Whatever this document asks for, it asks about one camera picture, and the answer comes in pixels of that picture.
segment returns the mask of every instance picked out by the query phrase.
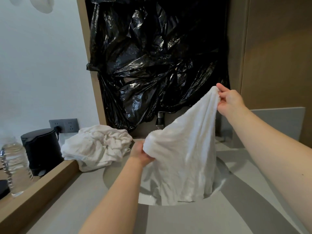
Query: crumpled white towel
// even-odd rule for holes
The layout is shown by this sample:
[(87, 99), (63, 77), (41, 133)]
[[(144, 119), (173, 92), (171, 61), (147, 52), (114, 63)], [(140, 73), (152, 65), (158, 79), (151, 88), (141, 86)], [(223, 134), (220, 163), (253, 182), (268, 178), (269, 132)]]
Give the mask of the crumpled white towel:
[(218, 89), (213, 86), (195, 105), (143, 145), (151, 157), (162, 205), (196, 201), (212, 192), (216, 166), (215, 118)]
[(95, 125), (65, 140), (61, 152), (65, 160), (77, 160), (80, 171), (87, 172), (121, 161), (131, 141), (127, 130)]

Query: black object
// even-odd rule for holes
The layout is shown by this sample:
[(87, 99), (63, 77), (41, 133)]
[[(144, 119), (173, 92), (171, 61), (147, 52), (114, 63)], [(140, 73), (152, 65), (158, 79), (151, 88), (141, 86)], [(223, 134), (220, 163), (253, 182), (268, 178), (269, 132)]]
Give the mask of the black object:
[(10, 188), (7, 185), (7, 180), (0, 180), (0, 199), (10, 193)]
[(35, 130), (21, 136), (29, 168), (34, 176), (45, 175), (63, 161), (54, 129)]
[(227, 0), (86, 0), (106, 118), (131, 131), (229, 87)]

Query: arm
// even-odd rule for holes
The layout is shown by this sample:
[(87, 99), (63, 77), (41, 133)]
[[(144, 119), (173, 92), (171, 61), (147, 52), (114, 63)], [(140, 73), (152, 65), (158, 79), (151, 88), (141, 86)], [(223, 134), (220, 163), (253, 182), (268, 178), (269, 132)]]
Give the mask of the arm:
[(136, 142), (121, 173), (107, 195), (91, 213), (79, 234), (132, 233), (138, 211), (138, 194), (143, 167), (154, 159)]
[(259, 169), (312, 232), (312, 149), (280, 133), (246, 108), (235, 90), (217, 84), (218, 111), (233, 126)]

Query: power outlet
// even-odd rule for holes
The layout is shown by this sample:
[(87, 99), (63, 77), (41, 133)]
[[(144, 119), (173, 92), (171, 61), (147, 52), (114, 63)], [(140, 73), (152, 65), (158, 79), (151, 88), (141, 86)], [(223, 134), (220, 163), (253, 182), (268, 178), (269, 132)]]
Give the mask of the power outlet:
[(49, 123), (51, 128), (59, 126), (61, 128), (60, 133), (75, 133), (79, 131), (77, 118), (49, 120)]

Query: person's left arm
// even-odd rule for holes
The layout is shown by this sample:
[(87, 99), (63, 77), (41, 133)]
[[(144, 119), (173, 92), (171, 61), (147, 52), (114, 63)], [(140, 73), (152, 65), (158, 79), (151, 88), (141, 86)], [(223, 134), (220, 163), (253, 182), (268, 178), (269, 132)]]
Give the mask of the person's left arm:
[(143, 151), (144, 141), (136, 142), (114, 184), (91, 213), (79, 234), (130, 234), (138, 211), (138, 194), (143, 167), (154, 159)]

